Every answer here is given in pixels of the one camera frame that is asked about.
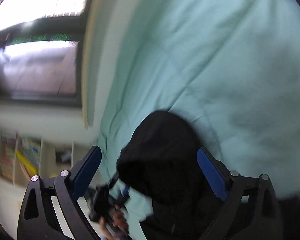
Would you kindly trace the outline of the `person's left hand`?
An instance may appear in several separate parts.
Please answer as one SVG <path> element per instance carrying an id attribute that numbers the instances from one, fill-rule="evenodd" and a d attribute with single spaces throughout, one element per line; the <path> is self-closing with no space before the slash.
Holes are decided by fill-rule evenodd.
<path id="1" fill-rule="evenodd" d="M 121 207 L 119 207 L 118 205 L 115 205 L 115 211 L 113 211 L 111 214 L 111 222 L 115 228 L 119 228 L 126 235 L 129 234 L 127 220 L 125 218 L 124 213 L 121 211 Z M 108 239 L 108 240 L 115 239 L 114 236 L 111 234 L 111 232 L 107 228 L 107 225 L 109 223 L 107 223 L 103 217 L 101 217 L 99 219 L 98 224 L 100 226 L 102 233 L 104 234 L 105 239 Z"/>

